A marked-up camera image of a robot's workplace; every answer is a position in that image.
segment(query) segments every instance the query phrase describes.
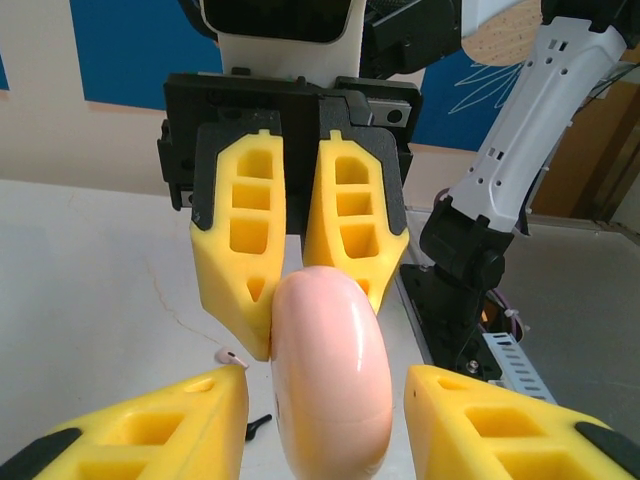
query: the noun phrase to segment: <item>black screen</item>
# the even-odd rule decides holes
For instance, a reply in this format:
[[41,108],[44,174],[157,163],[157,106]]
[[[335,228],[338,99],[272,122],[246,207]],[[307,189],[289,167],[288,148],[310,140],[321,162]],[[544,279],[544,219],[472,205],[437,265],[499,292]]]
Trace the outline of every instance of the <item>black screen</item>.
[[314,43],[337,40],[351,0],[200,0],[219,32]]

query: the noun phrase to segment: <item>blue wall panel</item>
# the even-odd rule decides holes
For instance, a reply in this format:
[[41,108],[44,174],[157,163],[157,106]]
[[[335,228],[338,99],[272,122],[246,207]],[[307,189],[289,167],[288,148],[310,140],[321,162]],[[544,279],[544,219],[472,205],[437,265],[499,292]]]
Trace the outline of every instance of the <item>blue wall panel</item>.
[[71,0],[86,100],[164,108],[172,72],[221,72],[220,53],[177,0]]

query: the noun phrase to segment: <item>wooden disc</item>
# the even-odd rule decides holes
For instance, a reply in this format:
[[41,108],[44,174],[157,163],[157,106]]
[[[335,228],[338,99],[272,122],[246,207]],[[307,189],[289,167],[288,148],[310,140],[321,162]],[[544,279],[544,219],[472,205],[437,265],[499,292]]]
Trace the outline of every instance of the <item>wooden disc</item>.
[[462,48],[472,60],[484,65],[515,65],[529,55],[541,22],[540,0],[524,0],[463,39]]

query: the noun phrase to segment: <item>small white object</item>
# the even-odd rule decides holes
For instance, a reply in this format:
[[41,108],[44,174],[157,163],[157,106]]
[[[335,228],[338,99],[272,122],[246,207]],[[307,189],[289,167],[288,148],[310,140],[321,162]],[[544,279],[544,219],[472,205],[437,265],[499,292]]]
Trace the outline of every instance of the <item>small white object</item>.
[[249,365],[233,353],[229,348],[222,347],[215,354],[215,359],[218,363],[223,365],[240,365],[245,370],[249,368]]

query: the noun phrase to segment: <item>pink toy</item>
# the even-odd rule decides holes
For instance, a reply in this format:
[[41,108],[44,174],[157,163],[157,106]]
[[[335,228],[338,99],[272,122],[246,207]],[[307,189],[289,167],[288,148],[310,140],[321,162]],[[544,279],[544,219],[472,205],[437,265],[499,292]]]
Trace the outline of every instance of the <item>pink toy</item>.
[[271,357],[280,439],[296,477],[371,478],[393,406],[384,342],[360,286],[331,267],[287,276],[273,300]]

